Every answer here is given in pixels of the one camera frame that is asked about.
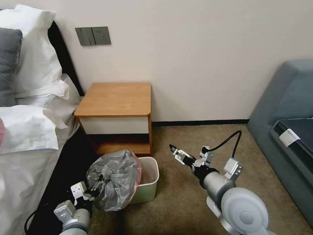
light switch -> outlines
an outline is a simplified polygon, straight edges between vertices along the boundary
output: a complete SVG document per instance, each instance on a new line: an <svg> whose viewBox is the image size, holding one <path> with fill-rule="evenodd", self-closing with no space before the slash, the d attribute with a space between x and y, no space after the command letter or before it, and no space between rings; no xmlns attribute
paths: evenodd
<svg viewBox="0 0 313 235"><path fill-rule="evenodd" d="M85 28L75 28L78 40L82 46L92 46L95 45L95 39L90 27Z"/></svg>

black baseboard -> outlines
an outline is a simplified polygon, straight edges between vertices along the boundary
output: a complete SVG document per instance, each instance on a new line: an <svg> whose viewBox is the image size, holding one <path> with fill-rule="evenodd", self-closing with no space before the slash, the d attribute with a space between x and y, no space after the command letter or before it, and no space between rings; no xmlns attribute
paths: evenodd
<svg viewBox="0 0 313 235"><path fill-rule="evenodd" d="M201 125L223 125L223 124L247 124L249 119L232 120L204 120L204 121L165 121L152 122L152 126L201 126Z"/></svg>

wooden nightstand top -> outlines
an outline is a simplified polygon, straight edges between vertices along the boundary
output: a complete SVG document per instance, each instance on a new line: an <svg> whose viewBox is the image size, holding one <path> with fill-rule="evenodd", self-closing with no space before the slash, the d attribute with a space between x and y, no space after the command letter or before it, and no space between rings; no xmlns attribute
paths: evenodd
<svg viewBox="0 0 313 235"><path fill-rule="evenodd" d="M93 83L75 111L78 117L145 117L151 83Z"/></svg>

black cable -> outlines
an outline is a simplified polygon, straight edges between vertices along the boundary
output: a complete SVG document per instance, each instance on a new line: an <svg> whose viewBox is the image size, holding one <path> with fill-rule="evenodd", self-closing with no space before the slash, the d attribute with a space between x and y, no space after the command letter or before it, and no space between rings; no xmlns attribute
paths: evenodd
<svg viewBox="0 0 313 235"><path fill-rule="evenodd" d="M215 148L212 148L212 149L206 149L206 148L204 148L204 149L202 149L202 152L203 152L203 153L211 152L211 151L214 151L214 150L216 150L216 149L222 147L225 143L227 143L231 138L233 138L233 137L234 137L235 135L237 135L238 133L239 133L239 135L238 135L238 138L237 138L237 141L236 141L236 144L235 144L234 150L233 150L233 152L232 152L232 156L231 156L231 158L234 158L234 157L235 157L235 152L236 152L236 149L237 149L237 146L238 146L238 143L239 143L241 134L242 134L242 131L241 131L241 130L236 131L235 133L231 134L226 140L224 140L222 143L220 143L220 144L219 144L218 146L216 146Z"/></svg>
<svg viewBox="0 0 313 235"><path fill-rule="evenodd" d="M33 213L30 214L30 216L28 216L28 218L26 219L25 224L24 224L24 232L25 232L25 234L27 234L27 231L28 231L28 229L27 229L27 224L28 224L28 221L30 220L30 218L31 218L34 214L36 214L38 211L40 211L42 208L44 208L46 205L48 205L48 204L49 204L49 202L46 203L46 204L44 204L42 207L37 208Z"/></svg>

gray sofa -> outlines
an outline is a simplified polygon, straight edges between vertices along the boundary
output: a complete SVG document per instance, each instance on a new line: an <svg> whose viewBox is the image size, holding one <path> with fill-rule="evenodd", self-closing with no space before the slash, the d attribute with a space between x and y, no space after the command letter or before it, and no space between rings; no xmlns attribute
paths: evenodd
<svg viewBox="0 0 313 235"><path fill-rule="evenodd" d="M287 61L277 70L247 128L288 193L313 227L313 60ZM292 129L300 140L286 147Z"/></svg>

